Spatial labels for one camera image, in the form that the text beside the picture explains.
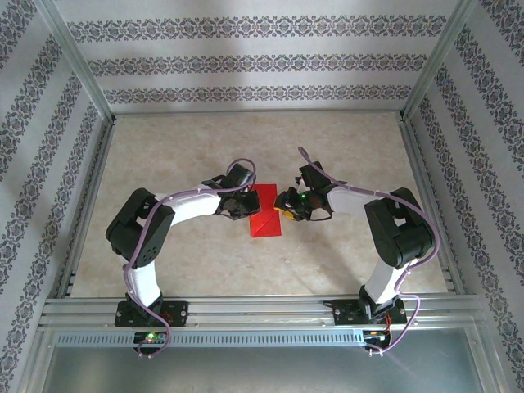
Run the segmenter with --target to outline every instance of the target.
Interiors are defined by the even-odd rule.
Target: marble floor tile
[[[381,191],[408,187],[413,174],[392,113],[265,112],[122,117],[107,158],[72,296],[122,297],[122,264],[105,239],[131,192],[170,193],[223,174],[238,157],[257,164],[258,183],[293,185],[303,146],[334,177]],[[281,218],[282,236],[250,238],[249,220],[210,216],[171,228],[157,263],[165,296],[357,293],[377,261],[366,219],[318,223]],[[441,292],[438,260],[406,280],[405,291]]]

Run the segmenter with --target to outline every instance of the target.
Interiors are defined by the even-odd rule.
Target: purple cable
[[[383,198],[392,199],[393,201],[398,202],[398,203],[408,207],[409,209],[413,210],[415,213],[420,215],[427,222],[427,224],[430,226],[431,230],[433,231],[433,236],[435,237],[435,247],[433,247],[433,250],[431,251],[431,253],[426,258],[423,258],[422,260],[419,260],[417,263],[412,264],[408,268],[406,268],[406,270],[400,275],[399,279],[395,283],[395,292],[397,292],[400,295],[400,297],[415,299],[416,302],[417,302],[417,305],[415,306],[415,310],[413,311],[413,314],[411,315],[411,318],[409,319],[408,323],[406,323],[406,326],[404,327],[404,329],[402,330],[400,335],[387,348],[382,349],[379,346],[374,346],[373,344],[367,344],[368,347],[373,348],[373,349],[376,350],[375,352],[373,352],[374,354],[384,354],[388,350],[391,350],[393,347],[395,347],[400,342],[400,340],[402,340],[402,338],[405,336],[406,332],[408,331],[409,327],[411,326],[411,324],[413,323],[413,321],[417,317],[418,311],[420,310],[420,297],[415,295],[415,294],[413,294],[413,293],[400,292],[399,289],[400,289],[400,286],[402,285],[402,283],[404,282],[404,280],[406,279],[406,277],[408,277],[408,275],[411,273],[412,269],[417,268],[418,266],[422,266],[423,264],[425,264],[429,260],[433,259],[433,257],[439,251],[439,249],[440,249],[440,235],[439,235],[438,229],[437,229],[435,223],[433,223],[433,221],[429,218],[429,216],[426,213],[424,213],[421,209],[419,209],[417,206],[415,206],[414,204],[412,204],[412,203],[410,203],[410,202],[408,202],[408,201],[406,201],[406,200],[404,200],[402,198],[398,198],[397,196],[394,196],[394,195],[391,195],[391,194],[388,194],[388,193],[385,193],[385,192],[371,191],[371,190],[368,190],[366,188],[353,187],[353,186],[341,183],[338,180],[336,180],[335,178],[333,178],[332,176],[330,176],[329,174],[327,174],[326,172],[324,172],[322,169],[320,169],[309,158],[309,154],[307,153],[307,151],[303,147],[298,147],[298,151],[305,158],[305,160],[308,162],[309,165],[311,165],[319,173],[321,173],[326,178],[328,178],[333,184],[336,184],[339,187],[343,187],[343,188],[345,188],[347,190],[351,190],[351,191],[354,191],[354,192],[357,192],[359,194],[363,194],[363,195],[366,195],[366,196],[383,197]]]
[[[227,173],[229,173],[229,171],[232,169],[232,167],[238,163],[238,162],[241,162],[241,161],[245,161],[247,163],[249,163],[251,165],[251,168],[252,168],[252,175],[247,179],[247,181],[244,183],[244,184],[241,184],[240,186],[237,186],[237,187],[231,187],[231,188],[218,188],[218,189],[210,189],[210,188],[206,188],[204,190],[198,188],[198,189],[195,189],[195,190],[187,190],[187,191],[181,191],[181,192],[176,192],[174,194],[171,194],[171,195],[168,195],[166,196],[165,198],[161,199],[160,201],[158,201],[150,210],[149,214],[147,215],[147,219],[146,219],[146,222],[144,224],[144,227],[142,229],[142,232],[140,233],[140,238],[138,239],[138,243],[137,243],[137,246],[135,247],[134,249],[134,253],[133,255],[131,256],[131,259],[129,260],[129,262],[124,266],[124,282],[125,282],[125,286],[128,288],[128,294],[129,294],[129,297],[135,302],[137,303],[142,309],[144,309],[144,311],[146,311],[148,314],[150,314],[153,318],[155,318],[156,320],[158,320],[160,323],[162,323],[164,326],[165,326],[165,329],[166,329],[166,332],[165,332],[165,342],[164,342],[164,345],[159,348],[156,352],[152,353],[152,354],[149,354],[147,357],[149,359],[152,359],[154,358],[155,356],[159,355],[163,350],[165,350],[165,348],[167,347],[167,345],[169,344],[169,342],[171,341],[171,326],[167,323],[167,321],[165,319],[163,319],[160,315],[158,314],[155,314],[153,311],[151,311],[150,309],[148,309],[141,301],[140,299],[138,299],[135,294],[134,294],[134,289],[131,285],[131,282],[130,282],[130,279],[129,279],[129,275],[130,275],[130,271],[131,269],[133,268],[133,265],[135,263],[135,261],[137,260],[138,258],[138,254],[140,254],[140,250],[142,249],[142,246],[143,246],[143,243],[146,239],[146,235],[147,235],[147,231],[149,229],[149,226],[151,225],[151,221],[152,221],[152,218],[153,218],[153,215],[155,215],[155,212],[158,210],[158,208],[163,205],[164,203],[166,203],[167,201],[173,201],[173,200],[176,200],[180,197],[189,197],[191,195],[198,195],[198,194],[208,194],[208,195],[217,195],[219,192],[222,193],[222,192],[235,192],[235,191],[239,191],[239,190],[242,190],[252,184],[255,183],[255,179],[256,179],[256,166],[255,166],[255,163],[252,161],[252,160],[249,160],[247,158],[239,158],[235,161],[233,161],[229,167],[228,167],[228,170],[227,170]],[[140,351],[140,348],[142,346],[142,343],[138,346],[138,356],[142,357],[142,352]]]

